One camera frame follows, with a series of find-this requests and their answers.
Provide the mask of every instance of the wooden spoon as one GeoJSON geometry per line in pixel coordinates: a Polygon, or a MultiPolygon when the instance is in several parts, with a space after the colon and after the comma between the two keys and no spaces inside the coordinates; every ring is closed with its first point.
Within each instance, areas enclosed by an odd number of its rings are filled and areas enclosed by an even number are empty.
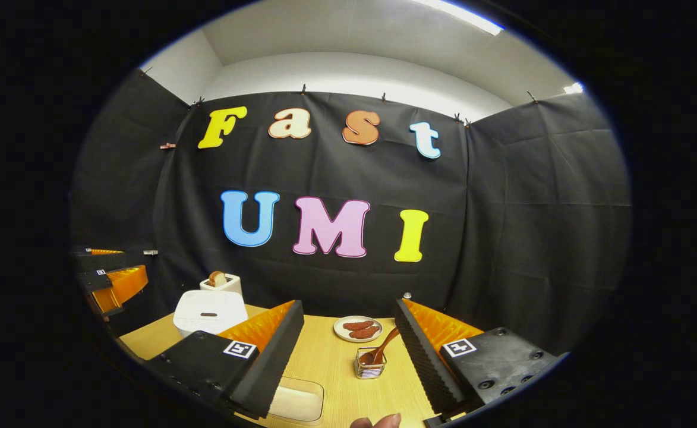
{"type": "Polygon", "coordinates": [[[380,345],[376,350],[370,351],[365,353],[359,358],[359,364],[363,366],[370,366],[374,364],[380,364],[383,362],[383,350],[386,349],[386,346],[388,343],[391,341],[392,338],[395,338],[398,336],[398,328],[394,328],[391,330],[390,333],[388,333],[388,336],[386,338],[386,341],[383,342],[383,344],[380,345]]]}

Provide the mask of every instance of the wooden table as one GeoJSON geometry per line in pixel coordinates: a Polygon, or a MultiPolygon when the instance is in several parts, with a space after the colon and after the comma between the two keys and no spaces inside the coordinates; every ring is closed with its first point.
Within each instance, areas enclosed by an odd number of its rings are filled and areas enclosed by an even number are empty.
{"type": "MultiPolygon", "coordinates": [[[[245,305],[248,317],[266,309],[245,305]]],[[[139,357],[149,360],[182,339],[169,314],[149,323],[121,340],[139,357]]],[[[357,379],[354,358],[359,347],[378,347],[395,327],[393,319],[377,319],[383,334],[371,342],[354,344],[338,338],[332,329],[337,317],[304,315],[303,329],[283,376],[316,382],[324,388],[324,404],[319,425],[348,428],[360,417],[373,423],[381,417],[400,412],[402,427],[424,427],[422,420],[435,416],[427,401],[403,340],[395,338],[386,347],[388,363],[377,379],[357,379]]],[[[254,420],[262,426],[297,428],[303,425],[267,418],[254,420]]]]}

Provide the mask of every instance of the white plate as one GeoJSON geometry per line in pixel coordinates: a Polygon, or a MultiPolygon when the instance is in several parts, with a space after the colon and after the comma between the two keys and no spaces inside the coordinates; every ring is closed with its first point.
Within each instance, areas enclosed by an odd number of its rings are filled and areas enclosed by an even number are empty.
{"type": "Polygon", "coordinates": [[[334,325],[332,325],[332,329],[335,330],[335,334],[337,334],[337,336],[339,336],[340,339],[343,339],[344,341],[355,342],[357,344],[374,341],[376,338],[379,338],[380,334],[383,334],[383,325],[381,323],[377,322],[377,320],[375,319],[370,319],[370,317],[362,317],[360,315],[351,315],[350,317],[343,317],[342,319],[337,320],[334,325]],[[365,322],[366,320],[370,320],[371,322],[373,322],[373,325],[380,327],[380,329],[376,331],[375,334],[373,334],[373,336],[370,336],[367,339],[351,338],[351,336],[348,335],[351,333],[351,331],[343,328],[343,324],[346,322],[365,322]]]}

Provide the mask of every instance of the light blue letter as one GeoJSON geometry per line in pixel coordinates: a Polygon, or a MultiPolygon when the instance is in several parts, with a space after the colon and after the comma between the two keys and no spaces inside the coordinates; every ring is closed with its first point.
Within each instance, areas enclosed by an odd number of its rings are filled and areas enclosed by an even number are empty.
{"type": "Polygon", "coordinates": [[[242,230],[242,203],[248,200],[248,194],[238,190],[221,193],[221,201],[224,202],[224,235],[238,246],[263,246],[272,237],[275,203],[280,200],[280,195],[258,192],[253,198],[258,201],[258,230],[249,233],[242,230]]]}
{"type": "Polygon", "coordinates": [[[438,138],[438,131],[430,129],[428,122],[409,125],[417,136],[417,150],[426,158],[435,159],[441,155],[440,149],[433,147],[433,138],[438,138]]]}

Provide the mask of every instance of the hand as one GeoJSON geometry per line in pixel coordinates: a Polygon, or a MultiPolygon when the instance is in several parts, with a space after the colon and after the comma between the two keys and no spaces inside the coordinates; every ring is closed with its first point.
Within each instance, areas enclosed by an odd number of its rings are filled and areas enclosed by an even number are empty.
{"type": "Polygon", "coordinates": [[[375,425],[372,425],[372,421],[370,421],[369,418],[362,417],[354,420],[350,428],[398,428],[399,425],[400,413],[397,413],[383,417],[383,419],[378,420],[375,425]]]}

